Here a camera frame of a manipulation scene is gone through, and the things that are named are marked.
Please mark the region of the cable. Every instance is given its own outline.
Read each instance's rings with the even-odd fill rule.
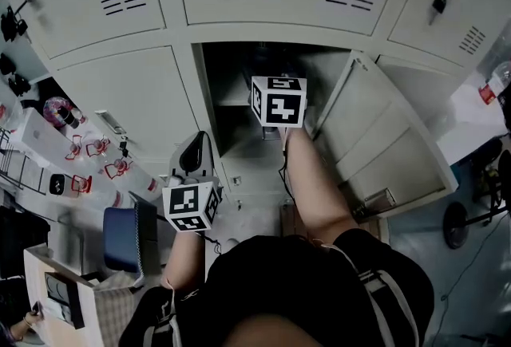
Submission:
[[[293,194],[291,193],[291,190],[289,189],[289,187],[287,186],[286,184],[286,170],[287,170],[287,130],[288,128],[286,128],[286,131],[284,132],[284,144],[283,144],[283,148],[282,148],[282,152],[283,152],[283,156],[284,156],[284,165],[282,166],[282,168],[279,169],[278,173],[280,175],[280,179],[282,180],[282,182],[284,183],[284,188],[286,188],[286,193],[293,199],[293,203],[295,203],[295,206],[296,206],[296,201],[295,201],[295,197],[293,196]]]
[[[216,254],[222,254],[222,246],[220,245],[220,242],[218,242],[217,240],[215,239],[211,239],[209,238],[208,236],[206,236],[203,232],[196,232],[196,234],[198,234],[202,239],[205,239],[207,240],[208,242],[212,243],[213,245],[215,245],[215,247],[213,248],[213,251],[216,253]]]
[[[482,251],[482,248],[483,246],[485,245],[486,241],[489,239],[489,237],[497,230],[498,226],[501,224],[502,220],[508,216],[509,213],[506,213],[502,218],[500,218],[497,222],[497,224],[495,225],[495,227],[491,230],[491,232],[489,234],[486,235],[486,237],[482,240],[481,242],[481,245],[479,246],[479,249],[477,250],[476,254],[474,255],[474,257],[472,258],[472,261],[465,267],[465,269],[460,273],[460,275],[458,276],[458,279],[456,279],[456,282],[454,282],[454,284],[451,286],[450,290],[444,294],[440,300],[443,302],[445,301],[446,302],[446,307],[444,309],[444,313],[442,313],[442,318],[440,319],[440,324],[438,325],[438,330],[437,330],[437,333],[434,335],[434,338],[433,338],[433,343],[431,344],[431,347],[434,347],[434,343],[436,342],[437,340],[437,336],[438,334],[440,333],[440,330],[442,330],[442,326],[444,324],[444,319],[446,318],[446,314],[447,314],[447,310],[449,310],[449,296],[453,293],[454,289],[456,288],[456,286],[458,285],[458,283],[461,281],[461,279],[463,278],[463,275],[466,273],[466,271],[468,269],[470,269],[470,267],[476,262],[476,259],[477,259],[477,256],[479,256],[479,254],[481,253]]]

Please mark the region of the forearm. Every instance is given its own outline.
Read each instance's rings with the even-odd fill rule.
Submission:
[[[30,326],[28,323],[24,320],[21,320],[19,323],[16,323],[10,327],[10,333],[12,334],[14,340],[20,341],[23,339],[29,329]]]
[[[331,243],[342,232],[358,227],[303,128],[287,132],[287,172],[300,217],[316,238]]]
[[[164,269],[161,285],[174,290],[193,291],[205,279],[204,240],[193,232],[177,232]]]

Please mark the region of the hand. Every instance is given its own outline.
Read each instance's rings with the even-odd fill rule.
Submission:
[[[35,312],[29,312],[25,315],[25,321],[29,325],[34,325],[36,323],[39,323],[42,320],[41,314],[36,314]]]

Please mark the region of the floor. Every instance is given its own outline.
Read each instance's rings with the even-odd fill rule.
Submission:
[[[435,310],[426,334],[426,346],[432,345],[445,311],[446,302],[441,297],[451,289],[494,228],[450,295],[449,309],[434,345],[481,345],[460,335],[502,335],[511,327],[511,245],[507,214],[498,215],[486,227],[482,223],[472,225],[467,242],[458,250],[451,250],[443,239],[442,220],[450,203],[459,201],[465,205],[469,217],[488,211],[485,205],[472,202],[473,177],[468,164],[460,167],[460,177],[460,187],[452,195],[389,219],[390,245],[420,265],[433,283]]]
[[[256,235],[276,236],[280,233],[279,208],[275,206],[254,207],[223,201],[217,211],[213,228],[206,235],[216,239],[226,251],[227,241],[235,239],[242,242]],[[218,254],[211,243],[206,244],[206,272],[215,261]]]

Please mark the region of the chair base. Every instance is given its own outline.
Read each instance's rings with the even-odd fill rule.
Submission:
[[[451,249],[463,246],[469,236],[469,227],[463,226],[467,220],[467,212],[461,203],[451,203],[444,214],[444,239]]]

